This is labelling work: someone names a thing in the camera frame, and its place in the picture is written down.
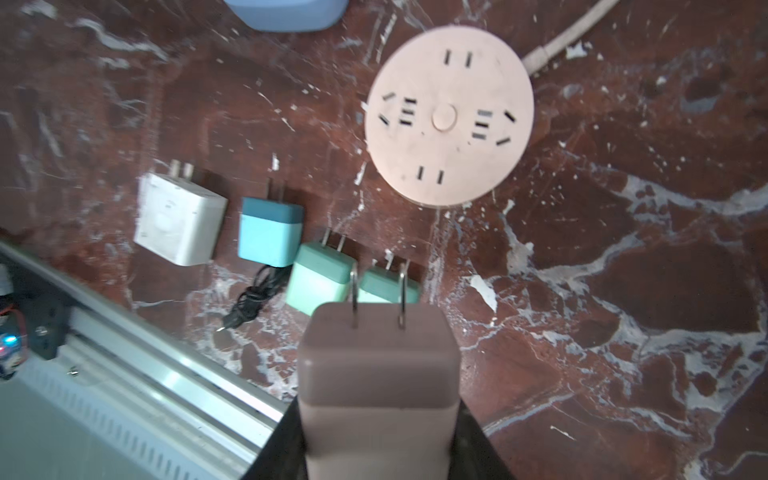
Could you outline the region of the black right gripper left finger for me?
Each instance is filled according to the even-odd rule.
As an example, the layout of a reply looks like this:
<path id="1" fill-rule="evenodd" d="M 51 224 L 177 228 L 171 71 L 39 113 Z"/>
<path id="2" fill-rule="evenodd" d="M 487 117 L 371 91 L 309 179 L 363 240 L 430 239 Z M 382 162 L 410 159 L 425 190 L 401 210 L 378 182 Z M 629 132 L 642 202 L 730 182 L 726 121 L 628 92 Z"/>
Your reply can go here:
<path id="1" fill-rule="evenodd" d="M 242 480 L 307 480 L 306 445 L 294 398 Z"/>

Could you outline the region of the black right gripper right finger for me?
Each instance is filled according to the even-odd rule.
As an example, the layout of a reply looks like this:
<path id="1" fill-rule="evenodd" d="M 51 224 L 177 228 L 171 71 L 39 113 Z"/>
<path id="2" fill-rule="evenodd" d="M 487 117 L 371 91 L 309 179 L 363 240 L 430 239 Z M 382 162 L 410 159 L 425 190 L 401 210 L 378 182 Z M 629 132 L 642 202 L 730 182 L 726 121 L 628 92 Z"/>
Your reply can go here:
<path id="1" fill-rule="evenodd" d="M 464 401 L 452 441 L 452 480 L 515 480 Z"/>

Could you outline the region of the pink charger adapter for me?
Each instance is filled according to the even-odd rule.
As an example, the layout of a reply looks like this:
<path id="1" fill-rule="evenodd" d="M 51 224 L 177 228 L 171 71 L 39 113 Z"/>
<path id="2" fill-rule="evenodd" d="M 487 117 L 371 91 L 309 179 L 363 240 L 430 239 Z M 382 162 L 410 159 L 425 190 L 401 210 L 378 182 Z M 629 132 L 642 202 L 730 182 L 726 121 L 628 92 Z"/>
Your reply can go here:
<path id="1" fill-rule="evenodd" d="M 445 479 L 461 353 L 443 312 L 357 299 L 316 308 L 298 349 L 298 406 L 311 479 Z"/>

